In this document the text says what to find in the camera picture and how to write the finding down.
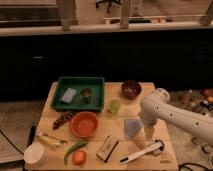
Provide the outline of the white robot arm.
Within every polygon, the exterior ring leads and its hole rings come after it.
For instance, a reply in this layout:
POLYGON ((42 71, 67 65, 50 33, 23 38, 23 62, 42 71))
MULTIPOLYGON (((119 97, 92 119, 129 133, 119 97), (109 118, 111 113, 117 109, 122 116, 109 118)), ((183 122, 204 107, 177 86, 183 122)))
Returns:
POLYGON ((153 127, 161 119, 213 145, 213 117, 174 107, 169 101, 170 94, 163 88, 143 97, 139 112, 142 123, 153 127))

